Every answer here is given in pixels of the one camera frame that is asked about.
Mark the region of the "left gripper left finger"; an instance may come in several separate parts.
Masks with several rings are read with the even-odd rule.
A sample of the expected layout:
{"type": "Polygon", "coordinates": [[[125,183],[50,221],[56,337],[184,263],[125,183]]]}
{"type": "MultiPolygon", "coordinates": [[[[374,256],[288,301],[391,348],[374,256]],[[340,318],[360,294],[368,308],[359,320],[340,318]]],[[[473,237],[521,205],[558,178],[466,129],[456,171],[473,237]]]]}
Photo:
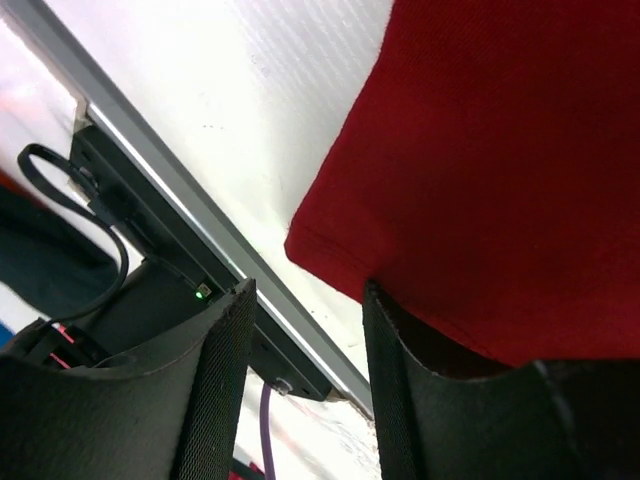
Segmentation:
{"type": "Polygon", "coordinates": [[[95,368],[1,354],[5,479],[228,477],[257,306],[246,279],[95,368]]]}

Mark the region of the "red t-shirt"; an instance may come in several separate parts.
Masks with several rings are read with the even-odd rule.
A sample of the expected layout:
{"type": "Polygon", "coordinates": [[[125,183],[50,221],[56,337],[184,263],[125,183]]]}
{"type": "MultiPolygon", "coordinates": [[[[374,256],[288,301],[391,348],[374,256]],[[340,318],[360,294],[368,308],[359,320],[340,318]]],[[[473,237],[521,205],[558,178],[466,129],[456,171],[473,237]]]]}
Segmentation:
{"type": "Polygon", "coordinates": [[[639,354],[639,5],[397,1],[287,257],[508,365],[639,354]]]}

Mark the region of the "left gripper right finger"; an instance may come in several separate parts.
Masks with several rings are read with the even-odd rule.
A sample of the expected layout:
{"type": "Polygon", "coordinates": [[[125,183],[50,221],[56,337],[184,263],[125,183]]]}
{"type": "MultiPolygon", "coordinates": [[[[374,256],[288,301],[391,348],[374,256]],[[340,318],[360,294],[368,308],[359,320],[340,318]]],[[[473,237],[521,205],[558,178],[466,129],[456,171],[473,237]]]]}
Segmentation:
{"type": "Polygon", "coordinates": [[[363,326],[386,479],[635,479],[639,364],[476,354],[374,282],[363,326]]]}

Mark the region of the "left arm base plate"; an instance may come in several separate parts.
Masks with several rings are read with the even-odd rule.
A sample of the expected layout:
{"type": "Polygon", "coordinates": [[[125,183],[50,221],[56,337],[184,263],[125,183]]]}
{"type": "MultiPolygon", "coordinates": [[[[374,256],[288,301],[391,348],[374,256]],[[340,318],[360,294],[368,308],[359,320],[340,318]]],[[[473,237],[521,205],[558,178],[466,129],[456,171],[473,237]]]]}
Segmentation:
{"type": "Polygon", "coordinates": [[[70,162],[97,189],[91,208],[144,258],[116,298],[82,322],[107,351],[127,350],[181,324],[239,283],[97,127],[74,134],[70,162]]]}

